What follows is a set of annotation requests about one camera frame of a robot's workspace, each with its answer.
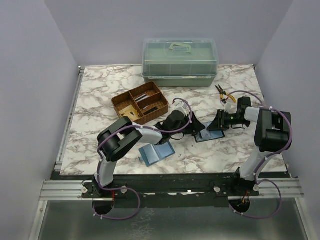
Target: white marble surface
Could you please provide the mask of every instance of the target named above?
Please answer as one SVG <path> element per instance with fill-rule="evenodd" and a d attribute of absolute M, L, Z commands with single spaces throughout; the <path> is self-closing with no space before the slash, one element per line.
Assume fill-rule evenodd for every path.
<path fill-rule="evenodd" d="M 92 66 L 86 67 L 79 91 L 75 112 L 63 157 L 61 175 L 92 175 L 97 170 L 98 134 L 118 120 L 111 98 L 144 84 L 141 66 Z M 218 76 L 211 87 L 161 87 L 169 103 L 174 98 L 187 100 L 201 122 L 215 118 L 220 104 L 220 95 L 215 88 L 220 84 L 227 92 L 246 90 L 263 99 L 252 65 L 220 65 Z M 252 105 L 258 101 L 251 98 Z M 169 105 L 169 113 L 174 106 Z M 164 115 L 146 125 L 152 126 L 164 120 Z M 246 129 L 229 129 L 225 138 L 196 143 L 192 136 L 180 141 L 171 140 L 176 154 L 146 167 L 139 161 L 137 144 L 123 159 L 119 160 L 115 174 L 193 174 L 234 172 L 249 157 L 254 148 L 256 124 Z M 264 171 L 286 171 L 282 156 L 271 160 Z"/>

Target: pliers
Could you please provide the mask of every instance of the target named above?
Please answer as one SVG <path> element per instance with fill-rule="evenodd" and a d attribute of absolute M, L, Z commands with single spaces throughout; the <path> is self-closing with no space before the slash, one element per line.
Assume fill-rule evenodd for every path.
<path fill-rule="evenodd" d="M 221 102 L 223 102 L 224 104 L 226 104 L 228 98 L 231 98 L 232 101 L 235 102 L 235 103 L 237 102 L 237 100 L 234 98 L 234 96 L 229 95 L 229 93 L 227 93 L 226 91 L 224 91 L 223 88 L 222 88 L 219 84 L 218 84 L 218 86 L 215 85 L 215 87 L 216 87 L 216 89 L 218 89 L 218 91 L 219 91 L 219 93 L 220 93 L 220 101 L 221 101 Z"/>

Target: brown wooden tray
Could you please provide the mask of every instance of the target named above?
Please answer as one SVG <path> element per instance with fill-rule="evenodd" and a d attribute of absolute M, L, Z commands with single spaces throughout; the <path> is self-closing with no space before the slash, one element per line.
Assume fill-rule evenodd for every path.
<path fill-rule="evenodd" d="M 136 99 L 144 94 L 146 94 L 148 98 L 136 102 Z M 139 114 L 139 119 L 134 122 L 140 125 L 144 125 L 169 111 L 169 103 L 166 97 L 154 82 L 148 82 L 130 91 L 124 92 L 113 97 L 111 101 L 119 118 L 121 118 L 119 112 L 129 105 L 132 105 Z M 157 107 L 158 109 L 147 115 L 144 114 L 154 107 Z"/>

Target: yellow pliers handle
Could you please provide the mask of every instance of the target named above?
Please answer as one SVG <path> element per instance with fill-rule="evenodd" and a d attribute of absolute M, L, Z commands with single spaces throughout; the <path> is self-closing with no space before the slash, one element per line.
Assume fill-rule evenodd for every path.
<path fill-rule="evenodd" d="M 229 93 L 227 93 L 227 92 L 226 92 L 226 95 L 227 95 L 227 98 L 226 98 L 226 99 L 231 98 L 234 103 L 237 102 L 237 100 L 234 98 L 234 96 L 229 95 Z"/>

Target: tabletop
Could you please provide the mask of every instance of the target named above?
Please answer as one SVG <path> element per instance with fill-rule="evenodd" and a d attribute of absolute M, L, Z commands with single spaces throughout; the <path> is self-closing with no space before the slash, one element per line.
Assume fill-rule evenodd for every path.
<path fill-rule="evenodd" d="M 144 84 L 141 65 L 89 66 L 85 68 L 77 98 L 65 152 L 62 154 L 61 175 L 93 175 L 97 170 L 97 136 L 117 121 L 111 99 Z M 211 122 L 218 109 L 223 109 L 220 94 L 215 85 L 220 84 L 227 92 L 245 90 L 263 100 L 259 83 L 252 65 L 220 65 L 218 75 L 210 87 L 160 87 L 169 102 L 169 113 L 148 122 L 153 126 L 163 121 L 174 110 L 174 98 L 189 102 L 200 122 Z M 236 99 L 242 97 L 236 93 Z M 251 97 L 253 107 L 259 102 Z M 243 129 L 229 129 L 225 138 L 196 143 L 193 136 L 171 140 L 175 154 L 147 167 L 139 160 L 138 143 L 118 161 L 115 174 L 196 174 L 232 173 L 242 166 L 252 153 L 256 124 Z M 272 159 L 263 172 L 285 172 L 281 155 Z"/>

